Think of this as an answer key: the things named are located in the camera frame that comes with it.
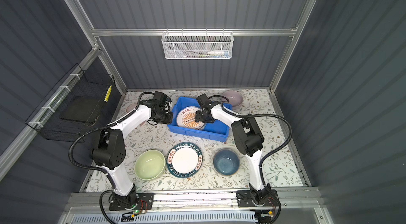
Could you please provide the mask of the white plate orange sunburst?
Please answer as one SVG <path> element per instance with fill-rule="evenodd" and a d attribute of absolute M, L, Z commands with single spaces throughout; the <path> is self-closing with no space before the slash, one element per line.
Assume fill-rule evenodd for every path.
<path fill-rule="evenodd" d="M 196 112 L 201 111 L 195 106 L 188 106 L 179 111 L 177 114 L 177 126 L 182 128 L 203 130 L 206 124 L 204 122 L 196 122 Z"/>

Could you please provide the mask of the blue plastic bin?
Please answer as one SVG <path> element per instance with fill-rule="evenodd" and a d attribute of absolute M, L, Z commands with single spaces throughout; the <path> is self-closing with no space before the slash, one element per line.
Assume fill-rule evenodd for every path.
<path fill-rule="evenodd" d="M 170 125 L 168 125 L 169 130 L 172 133 L 215 140 L 218 142 L 226 142 L 229 135 L 229 127 L 217 120 L 213 124 L 206 124 L 203 130 L 196 130 L 191 128 L 179 127 L 177 123 L 177 115 L 187 107 L 197 107 L 200 108 L 198 101 L 193 98 L 179 97 L 177 103 L 174 105 L 173 120 Z"/>

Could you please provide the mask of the pink ceramic bowl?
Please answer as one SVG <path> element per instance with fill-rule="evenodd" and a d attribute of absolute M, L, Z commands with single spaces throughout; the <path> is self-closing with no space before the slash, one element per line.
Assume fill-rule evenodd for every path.
<path fill-rule="evenodd" d="M 222 96 L 226 97 L 229 100 L 229 103 L 232 106 L 232 110 L 238 110 L 242 107 L 244 99 L 238 91 L 228 90 L 225 91 Z"/>

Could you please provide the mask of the white plate dark green rim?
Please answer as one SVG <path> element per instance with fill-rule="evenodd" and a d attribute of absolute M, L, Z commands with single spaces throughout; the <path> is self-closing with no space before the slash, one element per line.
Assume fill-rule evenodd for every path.
<path fill-rule="evenodd" d="M 202 150 L 191 142 L 182 142 L 174 146 L 169 151 L 166 160 L 169 173 L 180 179 L 194 176 L 202 164 Z"/>

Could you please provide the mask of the dark blue ceramic bowl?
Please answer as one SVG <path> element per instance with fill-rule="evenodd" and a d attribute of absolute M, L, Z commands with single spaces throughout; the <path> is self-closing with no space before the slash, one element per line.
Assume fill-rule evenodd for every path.
<path fill-rule="evenodd" d="M 221 149 L 215 154 L 213 165 L 221 175 L 231 176 L 239 170 L 240 158 L 231 149 Z"/>

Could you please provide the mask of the green ceramic bowl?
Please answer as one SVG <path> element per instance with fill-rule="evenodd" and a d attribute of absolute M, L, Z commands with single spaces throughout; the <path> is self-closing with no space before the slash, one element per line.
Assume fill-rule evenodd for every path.
<path fill-rule="evenodd" d="M 134 173 L 139 179 L 150 181 L 158 178 L 165 168 L 166 160 L 164 155 L 158 150 L 148 150 L 136 160 Z"/>

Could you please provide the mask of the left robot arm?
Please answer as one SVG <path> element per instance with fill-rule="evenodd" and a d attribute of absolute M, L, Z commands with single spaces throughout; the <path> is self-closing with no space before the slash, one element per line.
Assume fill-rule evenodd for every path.
<path fill-rule="evenodd" d="M 100 138 L 92 150 L 91 159 L 97 168 L 106 172 L 112 185 L 112 196 L 122 208 L 133 209 L 139 199 L 136 187 L 123 164 L 126 157 L 125 138 L 143 122 L 168 125 L 172 122 L 171 99 L 162 92 L 143 92 L 137 105 L 125 116 L 101 130 Z"/>

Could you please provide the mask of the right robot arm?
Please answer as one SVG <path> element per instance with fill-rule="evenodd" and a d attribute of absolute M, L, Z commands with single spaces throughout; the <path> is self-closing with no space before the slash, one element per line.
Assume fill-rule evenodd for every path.
<path fill-rule="evenodd" d="M 237 150 L 247 159 L 252 201 L 257 206 L 263 205 L 269 197 L 260 170 L 264 137 L 255 118 L 235 113 L 221 102 L 211 101 L 206 94 L 197 97 L 197 102 L 200 111 L 196 112 L 196 122 L 212 124 L 219 120 L 231 128 Z"/>

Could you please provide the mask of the pink translucent plastic cup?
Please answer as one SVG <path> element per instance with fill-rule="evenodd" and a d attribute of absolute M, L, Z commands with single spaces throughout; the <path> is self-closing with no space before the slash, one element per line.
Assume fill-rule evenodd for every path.
<path fill-rule="evenodd" d="M 147 106 L 141 104 L 136 108 L 136 104 L 131 104 L 127 107 L 128 117 L 126 118 L 124 124 L 132 128 L 141 125 L 143 122 L 147 121 L 150 117 L 150 110 Z"/>

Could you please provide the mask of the yellow tag on basket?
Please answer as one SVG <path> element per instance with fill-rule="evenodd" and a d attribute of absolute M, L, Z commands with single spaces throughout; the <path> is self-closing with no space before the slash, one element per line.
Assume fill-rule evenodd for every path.
<path fill-rule="evenodd" d="M 112 85 L 110 85 L 108 87 L 108 89 L 106 90 L 106 94 L 105 94 L 105 97 L 104 97 L 104 102 L 108 102 L 108 100 L 110 98 L 110 95 L 111 95 L 111 92 L 112 92 Z"/>

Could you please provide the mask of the white marker in basket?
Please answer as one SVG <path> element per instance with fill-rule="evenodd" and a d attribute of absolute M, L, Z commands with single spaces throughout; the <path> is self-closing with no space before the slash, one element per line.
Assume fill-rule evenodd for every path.
<path fill-rule="evenodd" d="M 215 58 L 228 58 L 230 53 L 229 53 L 229 50 L 211 50 L 211 51 L 204 51 L 203 55 L 213 56 Z"/>

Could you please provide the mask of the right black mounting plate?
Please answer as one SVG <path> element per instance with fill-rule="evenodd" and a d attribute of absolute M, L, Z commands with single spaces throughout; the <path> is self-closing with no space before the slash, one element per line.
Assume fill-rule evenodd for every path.
<path fill-rule="evenodd" d="M 276 190 L 269 192 L 267 189 L 256 192 L 254 190 L 239 190 L 236 192 L 237 203 L 240 208 L 280 206 Z"/>

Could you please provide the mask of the black mounting plate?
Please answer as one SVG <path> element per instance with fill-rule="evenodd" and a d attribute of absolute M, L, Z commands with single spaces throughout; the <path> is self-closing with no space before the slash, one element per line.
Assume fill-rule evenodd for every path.
<path fill-rule="evenodd" d="M 269 192 L 267 189 L 256 192 L 254 190 L 239 190 L 236 192 L 237 203 L 240 208 L 280 206 L 276 190 Z"/>
<path fill-rule="evenodd" d="M 145 211 L 151 210 L 154 202 L 154 193 L 130 193 L 121 196 L 112 193 L 109 197 L 109 211 Z"/>

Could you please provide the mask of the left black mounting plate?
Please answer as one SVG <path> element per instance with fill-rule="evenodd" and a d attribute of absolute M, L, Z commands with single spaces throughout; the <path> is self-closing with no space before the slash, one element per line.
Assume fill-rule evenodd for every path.
<path fill-rule="evenodd" d="M 151 210 L 154 202 L 154 193 L 130 193 L 121 196 L 112 193 L 109 197 L 109 211 L 145 211 Z"/>

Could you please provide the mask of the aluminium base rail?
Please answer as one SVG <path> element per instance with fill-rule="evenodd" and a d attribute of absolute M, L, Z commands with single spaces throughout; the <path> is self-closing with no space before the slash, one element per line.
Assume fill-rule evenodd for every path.
<path fill-rule="evenodd" d="M 278 188 L 256 206 L 242 189 L 154 191 L 141 214 L 110 211 L 116 224 L 331 224 L 318 188 Z"/>

